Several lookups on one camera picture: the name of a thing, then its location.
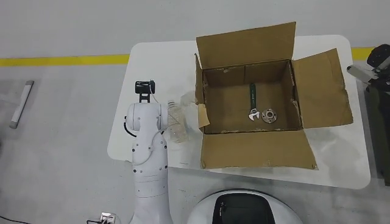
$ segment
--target black machine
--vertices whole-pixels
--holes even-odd
[[[368,85],[364,96],[375,163],[385,185],[390,186],[390,45],[374,48],[367,64],[372,68],[351,65],[347,70]]]

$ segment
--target white table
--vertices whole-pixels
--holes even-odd
[[[355,79],[346,73],[352,64],[349,41],[339,35],[296,37],[293,59],[304,58],[337,48],[343,68],[346,90],[353,114],[353,124],[307,129],[306,134],[316,157],[319,170],[293,167],[202,169],[210,172],[248,177],[285,180],[324,186],[361,189],[370,182],[369,163],[364,139],[358,91]],[[123,129],[124,116],[131,103],[138,101],[134,92],[137,80],[153,79],[156,98],[160,103],[195,90],[195,41],[140,43],[130,53],[118,107],[108,143],[108,155],[113,159],[132,160],[132,142],[135,140]],[[168,141],[168,164],[184,169],[200,168],[202,134],[197,129],[196,106],[185,110],[187,123],[194,130],[191,142],[176,144]]]

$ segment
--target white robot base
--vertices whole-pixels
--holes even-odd
[[[302,224],[286,204],[253,190],[226,190],[200,201],[187,224]]]

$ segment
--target wrench handle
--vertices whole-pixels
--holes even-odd
[[[250,109],[256,108],[256,85],[254,83],[251,83],[249,85],[250,90]]]

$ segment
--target black cable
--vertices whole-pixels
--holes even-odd
[[[16,223],[23,223],[23,224],[31,224],[31,223],[28,223],[28,222],[20,222],[18,220],[11,220],[11,219],[8,219],[8,218],[5,218],[3,216],[0,215],[0,218],[4,219],[4,220],[7,220],[9,222],[16,222]]]
[[[126,127],[126,116],[124,116],[124,122],[123,122],[123,127],[124,127],[124,130],[129,134],[129,135],[131,135],[131,136],[133,136],[134,138],[136,137],[136,135],[135,134],[133,134],[132,132],[130,132],[128,129],[127,129],[127,127]]]

